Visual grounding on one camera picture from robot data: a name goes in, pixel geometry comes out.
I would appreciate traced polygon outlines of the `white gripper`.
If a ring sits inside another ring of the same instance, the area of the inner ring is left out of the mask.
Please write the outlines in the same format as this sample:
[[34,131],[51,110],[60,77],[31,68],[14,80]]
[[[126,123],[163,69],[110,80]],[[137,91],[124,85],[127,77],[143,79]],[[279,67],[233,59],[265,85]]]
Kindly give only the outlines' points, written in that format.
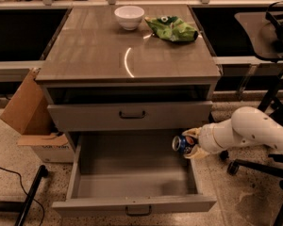
[[182,133],[184,137],[198,138],[198,145],[195,145],[189,153],[184,155],[187,159],[201,159],[209,153],[218,153],[219,145],[213,135],[214,123],[206,124],[201,128],[191,128]]

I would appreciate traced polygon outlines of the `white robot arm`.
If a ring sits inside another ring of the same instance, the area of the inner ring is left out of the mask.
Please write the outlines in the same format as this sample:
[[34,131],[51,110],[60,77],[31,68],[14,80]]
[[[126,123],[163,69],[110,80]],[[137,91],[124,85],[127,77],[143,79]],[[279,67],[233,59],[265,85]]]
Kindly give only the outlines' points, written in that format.
[[198,142],[186,158],[199,159],[230,148],[265,144],[283,154],[283,126],[262,111],[245,106],[235,110],[229,120],[210,123],[182,133]]

